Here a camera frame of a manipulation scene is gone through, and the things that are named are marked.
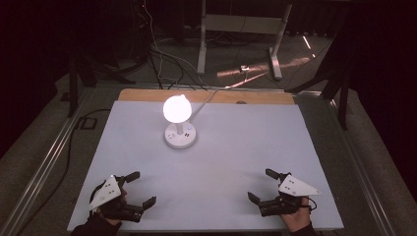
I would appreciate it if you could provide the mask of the white globe lamp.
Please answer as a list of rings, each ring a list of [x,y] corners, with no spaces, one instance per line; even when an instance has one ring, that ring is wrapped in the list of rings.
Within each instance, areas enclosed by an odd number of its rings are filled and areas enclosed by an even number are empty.
[[[164,118],[175,125],[177,134],[184,133],[183,124],[189,120],[192,115],[192,105],[184,94],[173,95],[163,104]]]

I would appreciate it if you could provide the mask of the person's right hand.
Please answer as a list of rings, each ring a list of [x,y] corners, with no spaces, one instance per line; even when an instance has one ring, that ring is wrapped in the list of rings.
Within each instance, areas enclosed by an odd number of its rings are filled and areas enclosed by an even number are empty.
[[[309,198],[303,197],[301,204],[302,207],[299,207],[296,212],[282,214],[280,216],[288,231],[291,233],[296,232],[311,223]]]

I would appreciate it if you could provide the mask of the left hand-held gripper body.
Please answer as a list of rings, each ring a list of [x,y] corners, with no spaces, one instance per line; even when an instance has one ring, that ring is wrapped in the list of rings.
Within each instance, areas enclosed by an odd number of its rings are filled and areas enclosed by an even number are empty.
[[[90,195],[89,211],[94,213],[99,207],[119,197],[125,183],[125,176],[111,175],[102,184],[98,185]],[[141,206],[131,206],[127,203],[111,206],[102,211],[109,218],[139,222],[144,212]]]

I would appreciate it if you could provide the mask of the black metal stand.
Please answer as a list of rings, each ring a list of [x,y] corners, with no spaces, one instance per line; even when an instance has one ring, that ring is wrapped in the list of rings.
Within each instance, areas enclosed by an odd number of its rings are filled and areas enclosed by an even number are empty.
[[[89,88],[93,88],[96,85],[97,78],[95,77],[93,71],[101,72],[121,84],[134,84],[133,81],[130,81],[116,72],[111,71],[87,54],[81,53],[80,51],[71,51],[69,54],[69,117],[73,117],[75,115],[79,106],[79,80],[82,80],[83,84]]]
[[[321,97],[325,100],[332,100],[339,93],[337,119],[344,130],[347,129],[346,112],[349,86],[348,66],[351,60],[351,55],[349,54],[350,46],[349,38],[341,30],[329,46],[327,54],[315,76],[300,86],[285,89],[286,92],[299,93],[320,82],[327,81]]]

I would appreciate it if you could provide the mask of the white metal desk frame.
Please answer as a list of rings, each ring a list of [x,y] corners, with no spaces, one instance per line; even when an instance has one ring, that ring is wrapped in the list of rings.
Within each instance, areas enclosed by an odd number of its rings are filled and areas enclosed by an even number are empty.
[[[198,57],[197,73],[203,75],[206,70],[207,46],[206,34],[208,30],[226,32],[245,32],[274,34],[276,41],[268,50],[271,71],[276,80],[282,78],[281,68],[277,57],[280,43],[288,23],[292,4],[286,3],[282,16],[279,18],[263,18],[251,16],[218,15],[207,13],[207,0],[202,0],[201,38]]]

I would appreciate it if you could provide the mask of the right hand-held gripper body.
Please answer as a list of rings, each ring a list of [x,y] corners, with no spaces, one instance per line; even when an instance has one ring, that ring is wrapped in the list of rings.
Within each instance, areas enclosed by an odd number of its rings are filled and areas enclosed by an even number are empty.
[[[294,213],[302,207],[302,198],[319,195],[321,192],[311,185],[295,178],[291,173],[282,173],[284,179],[278,181],[278,196],[269,201],[261,201],[258,208],[261,216]]]

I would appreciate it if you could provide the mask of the person's left hand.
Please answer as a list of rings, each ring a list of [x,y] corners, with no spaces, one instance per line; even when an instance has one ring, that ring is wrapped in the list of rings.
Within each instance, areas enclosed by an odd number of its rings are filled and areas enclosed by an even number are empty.
[[[121,195],[119,197],[116,197],[115,199],[109,201],[108,203],[100,206],[97,209],[96,213],[99,215],[99,217],[104,219],[106,222],[108,222],[112,226],[117,226],[119,223],[122,222],[122,220],[121,219],[116,219],[116,218],[109,218],[102,211],[104,209],[108,209],[109,207],[115,207],[116,205],[125,204],[127,202],[126,196],[127,196],[127,192],[124,189],[122,189],[121,190]]]

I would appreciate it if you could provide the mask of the white round lamp base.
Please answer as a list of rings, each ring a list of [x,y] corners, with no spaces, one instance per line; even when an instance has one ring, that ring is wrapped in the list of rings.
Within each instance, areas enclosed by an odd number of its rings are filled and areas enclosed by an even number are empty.
[[[185,149],[197,140],[197,130],[190,122],[171,123],[165,129],[164,138],[171,148]]]

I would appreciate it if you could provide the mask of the pale grey table mat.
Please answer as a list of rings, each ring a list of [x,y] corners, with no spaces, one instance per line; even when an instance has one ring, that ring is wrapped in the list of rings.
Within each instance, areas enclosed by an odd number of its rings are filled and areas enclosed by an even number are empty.
[[[91,191],[110,175],[134,171],[127,200],[140,205],[156,198],[138,223],[125,232],[271,231],[277,216],[263,217],[248,195],[277,195],[265,173],[291,173],[319,190],[312,221],[319,230],[343,226],[304,118],[296,105],[221,104],[200,107],[192,120],[197,140],[189,148],[169,147],[159,102],[114,103],[94,154],[70,227],[87,220]]]

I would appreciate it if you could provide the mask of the aluminium floor rail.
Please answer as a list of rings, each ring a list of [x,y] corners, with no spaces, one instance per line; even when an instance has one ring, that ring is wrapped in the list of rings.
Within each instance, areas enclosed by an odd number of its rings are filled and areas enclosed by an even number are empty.
[[[326,100],[327,109],[331,116],[335,129],[341,136],[342,142],[347,149],[348,159],[352,166],[353,173],[362,190],[364,198],[367,202],[368,208],[372,213],[373,218],[379,228],[382,236],[396,236],[390,221],[387,218],[387,213],[382,205],[380,197],[372,185],[371,179],[366,172],[365,166],[361,161],[359,152],[355,149],[352,139],[349,137],[346,130],[344,130],[338,121],[338,110],[334,100]]]
[[[0,236],[17,236],[34,203],[47,201],[39,194],[92,92],[92,88],[83,90],[73,115],[65,102],[52,101],[0,160]]]

